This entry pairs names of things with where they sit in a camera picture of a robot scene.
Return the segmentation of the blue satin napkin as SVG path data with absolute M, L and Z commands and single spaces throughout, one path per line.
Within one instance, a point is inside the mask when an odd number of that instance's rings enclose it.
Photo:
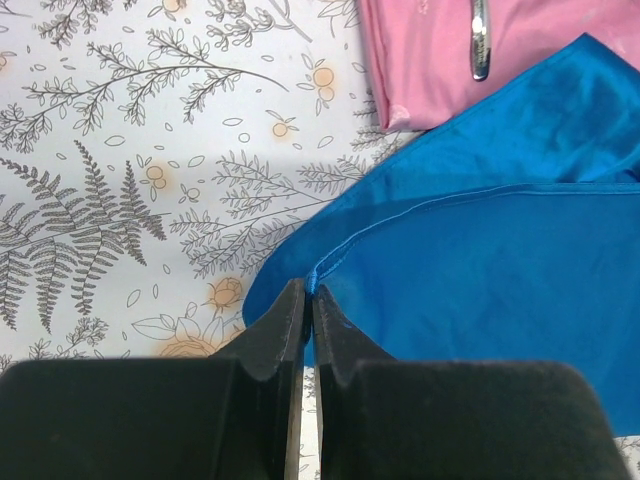
M 589 35 L 373 168 L 245 297 L 327 288 L 402 360 L 554 360 L 639 431 L 639 74 Z

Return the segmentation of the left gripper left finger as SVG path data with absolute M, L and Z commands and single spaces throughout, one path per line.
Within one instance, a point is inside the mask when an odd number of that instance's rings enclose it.
M 5 479 L 294 479 L 305 290 L 209 357 L 37 360 L 1 377 Z

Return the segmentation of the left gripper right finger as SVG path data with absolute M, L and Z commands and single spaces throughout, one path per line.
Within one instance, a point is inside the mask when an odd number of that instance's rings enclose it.
M 325 479 L 626 479 L 601 404 L 573 368 L 395 359 L 327 288 L 313 333 Z

